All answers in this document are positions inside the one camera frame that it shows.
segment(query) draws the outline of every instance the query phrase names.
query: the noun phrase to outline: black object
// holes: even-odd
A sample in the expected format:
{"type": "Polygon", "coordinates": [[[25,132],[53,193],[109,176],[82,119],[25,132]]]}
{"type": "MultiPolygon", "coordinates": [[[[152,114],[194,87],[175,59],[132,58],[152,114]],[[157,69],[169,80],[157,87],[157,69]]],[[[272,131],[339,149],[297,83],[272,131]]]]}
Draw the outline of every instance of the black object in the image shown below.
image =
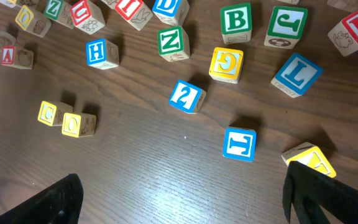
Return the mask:
{"type": "Polygon", "coordinates": [[[0,216],[0,224],[77,224],[84,192],[76,174],[54,183],[0,216]]]}
{"type": "Polygon", "coordinates": [[[288,223],[291,203],[301,224],[329,224],[321,205],[343,223],[358,223],[358,190],[299,162],[288,166],[283,207],[288,223]]]}

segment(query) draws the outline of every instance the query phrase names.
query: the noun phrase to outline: dark wood grain surface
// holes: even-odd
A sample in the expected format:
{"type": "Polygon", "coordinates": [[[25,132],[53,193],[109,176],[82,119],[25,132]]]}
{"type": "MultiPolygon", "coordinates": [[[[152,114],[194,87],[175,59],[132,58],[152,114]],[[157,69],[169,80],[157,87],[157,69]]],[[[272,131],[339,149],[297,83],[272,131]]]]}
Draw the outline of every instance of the dark wood grain surface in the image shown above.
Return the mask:
{"type": "Polygon", "coordinates": [[[54,22],[41,39],[14,22],[18,7],[0,4],[0,29],[35,52],[33,70],[0,65],[0,215],[76,173],[85,191],[82,224],[285,223],[280,155],[305,141],[323,147],[337,180],[358,190],[358,53],[342,57],[327,37],[348,13],[326,0],[302,0],[309,10],[303,37],[283,50],[264,46],[264,37],[273,7],[285,3],[251,1],[252,40],[229,46],[244,51],[240,82],[212,81],[213,49],[225,46],[219,9],[240,2],[191,0],[183,25],[191,58],[180,62],[158,55],[157,32],[169,26],[155,16],[138,32],[96,1],[107,20],[99,32],[54,22]],[[98,38],[119,46],[120,67],[86,65],[85,43],[98,38]],[[324,69],[296,99],[270,84],[293,52],[324,69]],[[168,105],[178,79],[208,92],[199,114],[168,105]],[[75,139],[38,122],[42,100],[96,114],[95,135],[75,139]],[[257,131],[254,162],[222,156],[230,125],[257,131]]]}

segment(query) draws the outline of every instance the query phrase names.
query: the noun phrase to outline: wooden table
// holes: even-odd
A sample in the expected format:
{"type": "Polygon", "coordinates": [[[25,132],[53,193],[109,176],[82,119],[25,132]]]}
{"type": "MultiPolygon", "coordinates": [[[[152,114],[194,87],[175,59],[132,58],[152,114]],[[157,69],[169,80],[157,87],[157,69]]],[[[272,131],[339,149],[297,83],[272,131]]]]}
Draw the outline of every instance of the wooden table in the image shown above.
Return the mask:
{"type": "Polygon", "coordinates": [[[348,13],[302,0],[303,37],[283,50],[265,47],[264,37],[273,7],[285,3],[251,1],[252,40],[229,46],[244,51],[240,82],[212,81],[213,49],[224,47],[219,9],[240,2],[190,1],[183,27],[191,58],[180,62],[158,55],[157,32],[168,25],[155,16],[138,32],[97,1],[105,28],[88,35],[54,22],[41,39],[14,22],[18,7],[0,4],[0,29],[35,52],[33,70],[0,65],[0,215],[76,173],[85,192],[80,223],[285,223],[280,155],[305,141],[325,148],[337,180],[358,190],[358,53],[342,57],[327,37],[348,13]],[[120,67],[86,65],[85,43],[98,38],[119,46],[120,67]],[[294,52],[324,68],[297,99],[270,84],[294,52]],[[199,114],[168,105],[178,79],[208,91],[199,114]],[[38,122],[42,100],[96,114],[96,134],[71,138],[38,122]],[[230,125],[257,131],[254,162],[222,156],[230,125]]]}

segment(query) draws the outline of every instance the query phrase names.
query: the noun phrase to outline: wooden surface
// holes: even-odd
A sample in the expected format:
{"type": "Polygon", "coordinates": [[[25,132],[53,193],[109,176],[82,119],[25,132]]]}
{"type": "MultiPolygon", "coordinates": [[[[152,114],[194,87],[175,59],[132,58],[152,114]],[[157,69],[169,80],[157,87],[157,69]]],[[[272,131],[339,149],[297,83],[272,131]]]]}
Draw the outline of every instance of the wooden surface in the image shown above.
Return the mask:
{"type": "MultiPolygon", "coordinates": [[[[106,27],[94,35],[53,23],[41,39],[19,29],[19,8],[0,4],[0,29],[35,52],[33,70],[0,65],[0,215],[70,173],[85,191],[80,223],[285,223],[282,151],[304,141],[326,148],[337,180],[358,190],[358,53],[344,58],[327,33],[347,12],[326,0],[309,9],[293,50],[263,45],[276,0],[251,1],[252,40],[239,84],[212,81],[215,47],[224,47],[219,9],[243,1],[190,1],[184,29],[191,58],[158,55],[155,16],[138,32],[102,2],[106,27]],[[85,43],[107,38],[121,66],[86,66],[85,43]],[[293,52],[324,68],[305,96],[291,99],[270,80],[293,52]],[[178,79],[207,93],[200,114],[168,105],[178,79]],[[42,100],[62,100],[98,116],[91,138],[75,139],[37,121],[42,100]],[[255,161],[223,158],[229,125],[258,133],[255,161]]],[[[148,7],[154,1],[146,0],[148,7]]],[[[43,11],[41,0],[38,10],[43,11]]]]}

